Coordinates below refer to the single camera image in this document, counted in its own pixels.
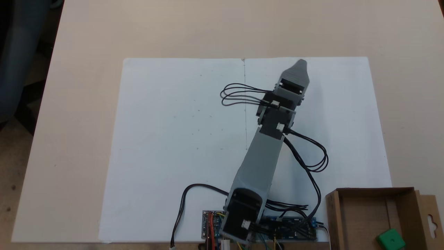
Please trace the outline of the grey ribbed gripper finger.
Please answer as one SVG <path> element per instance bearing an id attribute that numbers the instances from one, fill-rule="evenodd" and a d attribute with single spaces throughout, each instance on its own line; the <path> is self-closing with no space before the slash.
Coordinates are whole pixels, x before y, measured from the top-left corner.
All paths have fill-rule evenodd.
<path id="1" fill-rule="evenodd" d="M 284 70 L 280 76 L 280 82 L 290 86 L 308 87 L 310 80 L 307 72 L 308 63 L 306 60 L 299 59 L 293 66 Z"/>

